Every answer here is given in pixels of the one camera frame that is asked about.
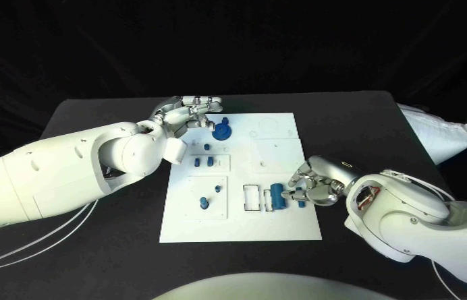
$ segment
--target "blue cylinder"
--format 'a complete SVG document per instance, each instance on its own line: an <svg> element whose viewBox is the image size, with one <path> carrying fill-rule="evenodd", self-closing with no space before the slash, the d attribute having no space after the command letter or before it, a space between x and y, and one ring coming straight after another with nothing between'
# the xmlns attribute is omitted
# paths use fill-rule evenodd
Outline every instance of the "blue cylinder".
<svg viewBox="0 0 467 300"><path fill-rule="evenodd" d="M280 183L271 184L271 200L273 200L273 209L281 210L286 209L286 199L281 196L284 191L284 186Z"/></svg>
<svg viewBox="0 0 467 300"><path fill-rule="evenodd" d="M230 119L227 117L222 118L222 123L217 124L217 127L212 132L212 137L217 140L227 140L232 135L232 129L230 127Z"/></svg>
<svg viewBox="0 0 467 300"><path fill-rule="evenodd" d="M306 207L306 202L305 201L299 201L299 207L305 208Z"/></svg>
<svg viewBox="0 0 467 300"><path fill-rule="evenodd" d="M209 207L208 199L207 199L205 197L202 197L202 198L199 199L199 202L201 202L202 209L207 210L208 207Z"/></svg>

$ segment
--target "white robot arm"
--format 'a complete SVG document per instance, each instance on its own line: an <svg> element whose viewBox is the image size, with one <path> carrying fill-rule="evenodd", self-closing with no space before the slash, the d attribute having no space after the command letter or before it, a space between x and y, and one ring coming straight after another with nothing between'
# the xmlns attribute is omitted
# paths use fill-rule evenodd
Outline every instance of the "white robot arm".
<svg viewBox="0 0 467 300"><path fill-rule="evenodd" d="M149 120L114 123L41 140L0 159L0 227L72 211L150 175L165 158L182 163L188 128L215 130L205 113L221 98L175 96Z"/></svg>
<svg viewBox="0 0 467 300"><path fill-rule="evenodd" d="M312 156L289 186L305 179L307 190L284 191L283 197L330 206L346 196L346 227L372 248L398 262L421 255L467 282L467 202L443 201L443 190L391 170L362 175L346 162Z"/></svg>

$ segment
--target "black tabletop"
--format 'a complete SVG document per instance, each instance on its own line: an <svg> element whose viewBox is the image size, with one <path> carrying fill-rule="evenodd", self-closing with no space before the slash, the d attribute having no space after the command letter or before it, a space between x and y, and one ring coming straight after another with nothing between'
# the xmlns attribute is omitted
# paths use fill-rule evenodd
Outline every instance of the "black tabletop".
<svg viewBox="0 0 467 300"><path fill-rule="evenodd" d="M160 101L163 98L67 100L44 138L147 119ZM369 173L390 168L446 187L387 92L225 96L224 113L294 113L306 156L335 156ZM100 201L88 221L57 247L0 269L2 299L152 299L189 282L240 272L318 276L400 299L450 296L427 258L418 256L407 264L390 260L343 226L343 200L332 207L316 207L322 241L159 243L169 171L163 161L150 177ZM71 216L5 227L2 253L39 238ZM51 245L65 233L25 254ZM440 272L453 290L467 295L462 282L444 269Z"/></svg>

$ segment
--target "white fabric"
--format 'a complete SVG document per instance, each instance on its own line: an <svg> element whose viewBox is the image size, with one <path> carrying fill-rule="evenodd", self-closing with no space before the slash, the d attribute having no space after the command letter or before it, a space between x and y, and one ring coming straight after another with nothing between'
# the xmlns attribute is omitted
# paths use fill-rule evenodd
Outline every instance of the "white fabric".
<svg viewBox="0 0 467 300"><path fill-rule="evenodd" d="M467 127L404 104L400 104L400 108L429 155L434 163L440 164L467 149Z"/></svg>

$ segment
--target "black curtain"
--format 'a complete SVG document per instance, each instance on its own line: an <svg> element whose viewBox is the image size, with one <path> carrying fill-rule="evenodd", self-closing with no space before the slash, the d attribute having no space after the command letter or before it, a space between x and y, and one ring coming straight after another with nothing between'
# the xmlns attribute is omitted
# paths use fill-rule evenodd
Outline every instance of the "black curtain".
<svg viewBox="0 0 467 300"><path fill-rule="evenodd" d="M388 90L463 114L466 4L2 0L2 151L70 98Z"/></svg>

